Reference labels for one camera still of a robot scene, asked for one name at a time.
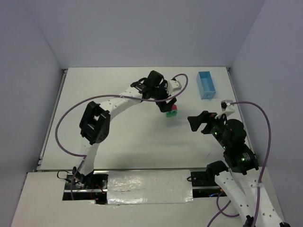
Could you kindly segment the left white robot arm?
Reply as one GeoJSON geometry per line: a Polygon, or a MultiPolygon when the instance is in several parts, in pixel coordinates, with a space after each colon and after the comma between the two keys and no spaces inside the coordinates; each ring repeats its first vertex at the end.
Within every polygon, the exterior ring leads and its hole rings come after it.
{"type": "Polygon", "coordinates": [[[165,80],[164,76],[152,70],[149,76],[133,82],[130,87],[118,97],[111,98],[100,104],[91,101],[87,104],[80,121],[80,134],[82,136],[80,154],[85,155],[81,167],[73,168],[75,180],[80,186],[86,188],[92,184],[94,161],[99,144],[109,135],[110,121],[126,109],[142,102],[142,99],[161,100],[156,105],[161,112],[171,111],[177,101],[165,100],[172,93],[180,91],[182,86],[176,79],[165,80]]]}

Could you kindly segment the blue plastic box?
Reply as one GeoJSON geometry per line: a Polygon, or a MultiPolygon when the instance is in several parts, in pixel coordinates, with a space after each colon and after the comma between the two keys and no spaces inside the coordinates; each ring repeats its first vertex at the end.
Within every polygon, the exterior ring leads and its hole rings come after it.
{"type": "Polygon", "coordinates": [[[211,77],[211,73],[209,71],[198,72],[196,82],[201,99],[214,98],[216,90],[211,77]]]}

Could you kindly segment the red triangular wood block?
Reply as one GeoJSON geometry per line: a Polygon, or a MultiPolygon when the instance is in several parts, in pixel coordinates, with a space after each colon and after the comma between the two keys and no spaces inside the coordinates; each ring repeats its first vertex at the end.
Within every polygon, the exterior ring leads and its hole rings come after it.
{"type": "Polygon", "coordinates": [[[176,112],[176,111],[177,111],[177,106],[173,105],[172,108],[171,108],[171,112],[176,112]]]}

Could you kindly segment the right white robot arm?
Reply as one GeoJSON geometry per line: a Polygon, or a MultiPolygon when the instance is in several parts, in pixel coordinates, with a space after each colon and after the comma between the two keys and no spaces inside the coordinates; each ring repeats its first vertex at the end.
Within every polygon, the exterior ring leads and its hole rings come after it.
{"type": "Polygon", "coordinates": [[[203,111],[187,118],[191,131],[205,124],[202,134],[211,134],[224,149],[224,161],[206,167],[208,179],[223,189],[245,227],[287,227],[276,212],[259,177],[264,172],[255,153],[246,145],[241,121],[228,119],[225,113],[203,111]]]}

